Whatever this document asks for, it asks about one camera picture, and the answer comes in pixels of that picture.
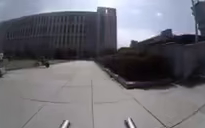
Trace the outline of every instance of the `paving tile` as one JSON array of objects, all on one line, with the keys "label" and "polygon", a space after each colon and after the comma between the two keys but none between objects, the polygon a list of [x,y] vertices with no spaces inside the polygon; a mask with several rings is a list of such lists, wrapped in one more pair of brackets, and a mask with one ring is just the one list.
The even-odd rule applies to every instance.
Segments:
[{"label": "paving tile", "polygon": [[64,87],[50,101],[91,104],[91,87]]},{"label": "paving tile", "polygon": [[131,99],[118,86],[93,86],[94,103],[117,102],[120,100]]},{"label": "paving tile", "polygon": [[205,114],[198,112],[175,128],[205,128]]},{"label": "paving tile", "polygon": [[181,122],[205,104],[205,97],[182,88],[157,92],[133,90],[128,93],[168,127]]},{"label": "paving tile", "polygon": [[93,128],[92,108],[84,104],[49,104],[24,128],[59,128],[70,120],[71,128]]},{"label": "paving tile", "polygon": [[124,120],[133,118],[138,128],[161,128],[162,125],[134,100],[94,104],[95,128],[126,128]]}]

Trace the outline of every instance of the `cloud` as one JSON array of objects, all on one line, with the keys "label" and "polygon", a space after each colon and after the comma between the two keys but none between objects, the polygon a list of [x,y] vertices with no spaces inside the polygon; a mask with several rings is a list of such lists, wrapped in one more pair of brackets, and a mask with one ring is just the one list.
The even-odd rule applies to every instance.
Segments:
[{"label": "cloud", "polygon": [[129,46],[131,40],[142,41],[147,38],[158,35],[158,33],[159,32],[156,32],[151,29],[119,28],[118,29],[118,48]]},{"label": "cloud", "polygon": [[6,5],[6,1],[0,1],[0,8],[5,7],[5,5]]},{"label": "cloud", "polygon": [[157,13],[156,13],[156,16],[157,16],[157,17],[163,17],[163,13],[157,12]]},{"label": "cloud", "polygon": [[134,14],[134,15],[138,15],[138,14],[141,13],[141,10],[139,10],[139,9],[131,9],[131,10],[130,10],[130,13],[132,13],[132,14]]}]

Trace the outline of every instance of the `large curved building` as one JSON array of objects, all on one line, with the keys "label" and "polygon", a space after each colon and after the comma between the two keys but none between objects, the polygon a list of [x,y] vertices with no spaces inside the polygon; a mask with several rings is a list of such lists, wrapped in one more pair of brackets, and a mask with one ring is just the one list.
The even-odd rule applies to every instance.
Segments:
[{"label": "large curved building", "polygon": [[52,12],[0,22],[0,46],[16,56],[96,56],[117,47],[116,9]]}]

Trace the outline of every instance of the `window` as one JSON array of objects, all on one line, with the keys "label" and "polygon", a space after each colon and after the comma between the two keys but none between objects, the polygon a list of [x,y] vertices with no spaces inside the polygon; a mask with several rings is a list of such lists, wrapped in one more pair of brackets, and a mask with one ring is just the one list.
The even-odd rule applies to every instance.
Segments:
[{"label": "window", "polygon": [[67,27],[66,27],[66,25],[65,25],[65,26],[64,26],[64,29],[63,29],[64,34],[66,33],[66,28],[67,28]]}]

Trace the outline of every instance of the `shrub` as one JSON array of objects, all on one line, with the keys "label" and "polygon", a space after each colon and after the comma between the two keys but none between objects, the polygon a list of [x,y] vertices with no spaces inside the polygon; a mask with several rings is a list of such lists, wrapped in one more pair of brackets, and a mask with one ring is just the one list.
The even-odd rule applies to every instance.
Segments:
[{"label": "shrub", "polygon": [[155,80],[170,76],[165,59],[155,55],[112,55],[99,63],[128,81]]}]

